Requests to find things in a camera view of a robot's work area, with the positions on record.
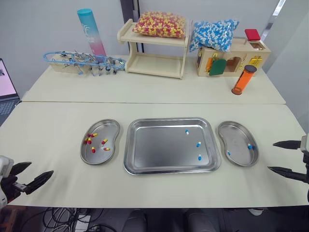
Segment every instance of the stainless steel tray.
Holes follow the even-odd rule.
[[[219,125],[221,137],[227,158],[236,165],[252,167],[259,158],[259,150],[251,133],[243,125],[226,121]]]
[[[101,120],[93,124],[82,140],[82,160],[88,164],[101,164],[109,160],[114,154],[115,140],[119,131],[119,123],[112,119]],[[91,138],[91,144],[88,144],[87,139],[94,133],[97,133],[98,135]],[[104,139],[107,139],[107,142],[103,145],[101,142]]]
[[[131,174],[212,172],[220,164],[211,126],[203,118],[138,119],[128,127],[124,165]]]

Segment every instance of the table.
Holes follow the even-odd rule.
[[[76,75],[51,67],[22,98],[25,102],[231,103],[285,104],[260,70],[243,94],[231,89],[237,76],[197,76],[196,58],[187,58],[183,79],[119,71],[117,75]]]
[[[124,169],[128,125],[137,118],[203,117],[215,131],[222,163],[212,173],[134,176]],[[114,157],[91,166],[80,159],[80,144],[96,121],[112,118],[121,125]],[[222,154],[217,127],[241,123],[253,134],[260,160],[251,168],[230,163]],[[308,185],[284,178],[267,166],[304,173],[300,151],[272,143],[300,139],[297,120],[280,104],[130,104],[22,102],[0,127],[0,154],[33,163],[18,175],[29,183],[45,171],[52,178],[12,204],[55,207],[270,207],[307,204]]]

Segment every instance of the laptop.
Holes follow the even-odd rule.
[[[19,96],[0,58],[0,126],[20,102]]]

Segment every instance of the cyan cylinder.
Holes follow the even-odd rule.
[[[91,9],[80,9],[77,11],[84,33],[94,55],[106,56],[105,49],[98,32],[97,24]]]

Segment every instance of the laptop screen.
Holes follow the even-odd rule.
[[[0,58],[0,99],[18,97],[10,76]]]

